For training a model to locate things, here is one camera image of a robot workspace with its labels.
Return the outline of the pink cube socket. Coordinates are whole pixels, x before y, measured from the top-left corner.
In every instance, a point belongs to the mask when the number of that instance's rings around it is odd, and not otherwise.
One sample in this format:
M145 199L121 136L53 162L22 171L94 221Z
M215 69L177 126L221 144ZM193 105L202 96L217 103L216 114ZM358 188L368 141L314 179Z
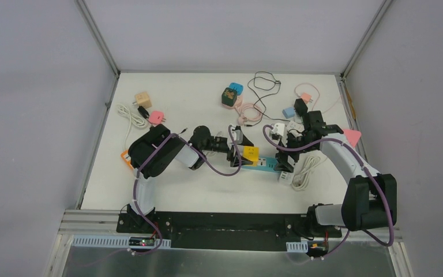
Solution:
M148 117L148 121L152 125L159 125L165 123L166 118L163 112L161 111L152 111Z

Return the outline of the yellow cube socket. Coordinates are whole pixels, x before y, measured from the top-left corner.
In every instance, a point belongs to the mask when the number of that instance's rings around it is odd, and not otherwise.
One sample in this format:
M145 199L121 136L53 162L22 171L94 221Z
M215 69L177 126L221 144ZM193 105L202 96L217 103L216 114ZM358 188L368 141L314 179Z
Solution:
M252 163L257 163L259 159L259 147L244 146L242 157Z

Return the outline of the orange power strip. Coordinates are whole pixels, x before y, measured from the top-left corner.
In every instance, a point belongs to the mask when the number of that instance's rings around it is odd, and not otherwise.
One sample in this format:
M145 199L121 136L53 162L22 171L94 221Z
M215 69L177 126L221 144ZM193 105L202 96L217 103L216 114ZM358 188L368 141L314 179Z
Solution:
M125 162L125 164L128 166L128 168L133 170L133 166L131 165L131 157L128 154L128 150L124 150L121 153L121 158Z

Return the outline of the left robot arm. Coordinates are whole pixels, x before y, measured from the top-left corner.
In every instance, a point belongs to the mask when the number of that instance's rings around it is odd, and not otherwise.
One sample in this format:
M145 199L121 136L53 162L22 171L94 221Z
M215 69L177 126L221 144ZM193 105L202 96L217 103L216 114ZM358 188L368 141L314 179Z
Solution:
M171 132L163 124L151 127L147 133L131 144L127 150L129 162L133 168L135 181L132 202L129 208L134 215L130 224L138 233L147 233L153 225L149 215L155 209L152 200L153 180L177 160L191 170L199 169L203 164L224 177L232 177L248 166L252 161L243 152L254 144L244 134L240 126L230 125L228 137L214 136L207 126L200 125L193 130L188 141L180 134ZM232 173L223 173L208 161L205 152L225 154Z

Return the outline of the teal power strip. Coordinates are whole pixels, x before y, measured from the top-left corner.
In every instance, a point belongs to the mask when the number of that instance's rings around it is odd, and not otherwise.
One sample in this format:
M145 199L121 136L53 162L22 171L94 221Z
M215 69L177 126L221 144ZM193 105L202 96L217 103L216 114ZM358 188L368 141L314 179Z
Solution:
M272 157L259 157L257 163L242 166L243 169L264 171L269 173L279 173L276 169L277 159Z

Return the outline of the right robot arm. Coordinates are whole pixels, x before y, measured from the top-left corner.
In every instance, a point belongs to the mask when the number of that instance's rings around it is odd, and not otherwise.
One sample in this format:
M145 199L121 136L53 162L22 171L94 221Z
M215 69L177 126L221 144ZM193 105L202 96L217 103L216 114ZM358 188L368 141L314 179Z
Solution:
M397 221L397 181L369 165L351 145L338 125L328 125L319 111L303 114L303 126L291 133L283 123L266 125L264 136L278 150L277 159L284 171L292 171L288 158L311 151L322 152L347 183L341 204L309 208L305 231L314 237L328 226L364 231L393 228Z

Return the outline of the beige dragon cube adapter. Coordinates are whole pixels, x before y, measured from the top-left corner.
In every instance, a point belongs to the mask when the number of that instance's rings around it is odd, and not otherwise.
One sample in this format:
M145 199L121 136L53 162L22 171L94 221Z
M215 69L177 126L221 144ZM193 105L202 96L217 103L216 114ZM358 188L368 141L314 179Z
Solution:
M135 94L133 105L143 108L152 107L152 102L149 94L146 91Z

